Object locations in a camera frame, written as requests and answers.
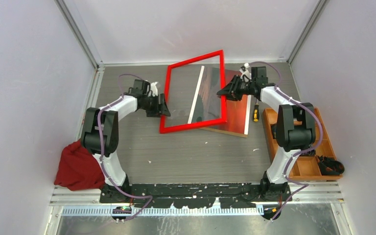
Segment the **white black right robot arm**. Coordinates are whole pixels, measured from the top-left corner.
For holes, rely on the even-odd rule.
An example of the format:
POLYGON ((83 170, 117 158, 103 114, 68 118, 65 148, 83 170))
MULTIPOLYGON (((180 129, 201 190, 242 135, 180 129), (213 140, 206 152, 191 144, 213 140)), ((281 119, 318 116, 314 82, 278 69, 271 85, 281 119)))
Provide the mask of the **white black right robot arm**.
POLYGON ((240 72, 217 95, 230 101, 240 101, 244 95, 252 95, 276 111, 278 149, 259 185, 259 196, 272 201, 279 194, 286 193, 289 174, 297 158, 313 149, 315 126, 319 120, 311 103, 300 103, 282 92, 278 85, 270 83, 266 67, 244 64, 240 72))

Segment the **red picture frame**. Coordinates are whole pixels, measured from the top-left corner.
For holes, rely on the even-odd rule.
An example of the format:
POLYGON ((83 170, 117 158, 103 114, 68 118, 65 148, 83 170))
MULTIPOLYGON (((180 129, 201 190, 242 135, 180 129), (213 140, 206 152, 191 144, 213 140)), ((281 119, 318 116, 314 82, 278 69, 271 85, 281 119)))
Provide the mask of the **red picture frame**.
MULTIPOLYGON (((194 62, 199 62, 205 59, 209 59, 212 57, 219 56, 219 69, 220 69, 220 88, 223 88, 226 83, 225 83, 225 61, 224 61, 224 50, 220 49, 214 52, 210 52, 201 56, 197 56, 194 58, 190 58, 181 62, 177 62, 171 65, 168 65, 167 67, 167 72, 166 72, 166 77, 165 77, 165 83, 164 83, 164 97, 165 101, 168 102, 169 98, 169 89, 170 89, 170 84, 171 84, 171 74, 172 70, 178 67, 186 66, 189 64, 193 64, 194 62)), ((192 129, 198 129, 198 128, 203 128, 203 127, 209 127, 209 126, 216 126, 216 125, 221 125, 225 124, 227 122, 227 107, 226 103, 227 100, 225 97, 218 98, 220 100, 220 108, 221 108, 221 117, 217 119, 212 119, 212 120, 206 120, 206 121, 201 121, 201 122, 196 122, 196 123, 188 123, 188 124, 181 124, 181 125, 175 125, 175 126, 169 126, 166 127, 166 117, 162 116, 160 119, 160 124, 159 124, 159 133, 160 134, 167 134, 167 133, 172 133, 172 132, 180 132, 180 131, 185 131, 185 130, 192 130, 192 129)))

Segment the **black yellow screwdriver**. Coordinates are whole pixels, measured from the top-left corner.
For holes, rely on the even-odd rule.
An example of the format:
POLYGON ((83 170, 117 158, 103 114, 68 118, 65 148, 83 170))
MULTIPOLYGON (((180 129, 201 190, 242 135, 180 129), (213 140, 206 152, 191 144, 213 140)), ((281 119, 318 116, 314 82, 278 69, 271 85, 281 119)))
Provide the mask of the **black yellow screwdriver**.
POLYGON ((259 100, 257 99, 254 104, 254 110, 253 110, 253 122, 258 122, 260 119, 260 113, 259 113, 259 100))

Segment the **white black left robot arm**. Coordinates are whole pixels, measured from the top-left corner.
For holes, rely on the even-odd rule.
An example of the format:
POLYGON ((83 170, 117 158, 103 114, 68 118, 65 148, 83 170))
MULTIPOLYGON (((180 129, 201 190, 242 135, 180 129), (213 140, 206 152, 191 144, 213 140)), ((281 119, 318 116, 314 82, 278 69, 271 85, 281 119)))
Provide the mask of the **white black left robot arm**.
POLYGON ((104 188, 120 203, 131 195, 131 186, 118 158, 119 122, 127 115, 144 110, 147 117, 170 116, 165 94, 159 93, 157 82, 136 79, 134 85, 115 101, 86 110, 81 145, 97 160, 105 178, 104 188))

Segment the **sunset photo print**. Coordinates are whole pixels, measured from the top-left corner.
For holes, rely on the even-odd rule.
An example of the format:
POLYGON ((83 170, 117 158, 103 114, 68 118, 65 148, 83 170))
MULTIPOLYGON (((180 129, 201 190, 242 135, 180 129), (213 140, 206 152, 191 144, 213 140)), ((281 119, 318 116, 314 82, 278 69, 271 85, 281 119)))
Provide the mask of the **sunset photo print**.
MULTIPOLYGON (((188 123, 196 123, 221 117, 220 100, 217 92, 220 88, 220 69, 202 66, 200 69, 188 123)), ((227 122, 209 126, 224 131, 248 135, 251 96, 244 95, 241 101, 227 100, 227 122)))

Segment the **brown fibreboard backing board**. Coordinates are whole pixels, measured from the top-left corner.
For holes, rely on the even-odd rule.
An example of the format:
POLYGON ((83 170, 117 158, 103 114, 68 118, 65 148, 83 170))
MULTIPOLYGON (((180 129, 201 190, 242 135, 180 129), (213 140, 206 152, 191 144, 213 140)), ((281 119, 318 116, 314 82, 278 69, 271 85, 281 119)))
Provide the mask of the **brown fibreboard backing board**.
POLYGON ((225 134, 225 135, 241 137, 241 138, 247 138, 248 137, 248 135, 246 135, 246 134, 224 131, 224 130, 219 130, 219 129, 215 129, 215 128, 203 127, 203 128, 200 128, 200 129, 206 130, 206 131, 212 131, 212 132, 216 132, 216 133, 220 133, 220 134, 225 134))

